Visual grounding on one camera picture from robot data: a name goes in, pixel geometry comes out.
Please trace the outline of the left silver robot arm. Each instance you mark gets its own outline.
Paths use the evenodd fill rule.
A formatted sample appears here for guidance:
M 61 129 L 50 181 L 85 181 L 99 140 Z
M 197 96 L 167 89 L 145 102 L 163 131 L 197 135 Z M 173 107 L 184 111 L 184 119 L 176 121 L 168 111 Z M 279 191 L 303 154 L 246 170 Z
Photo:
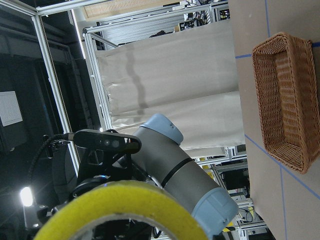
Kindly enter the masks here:
M 180 147 L 184 137 L 163 114 L 152 115 L 134 133 L 141 149 L 132 156 L 157 186 L 168 192 L 200 224 L 211 240 L 234 219 L 239 207 Z

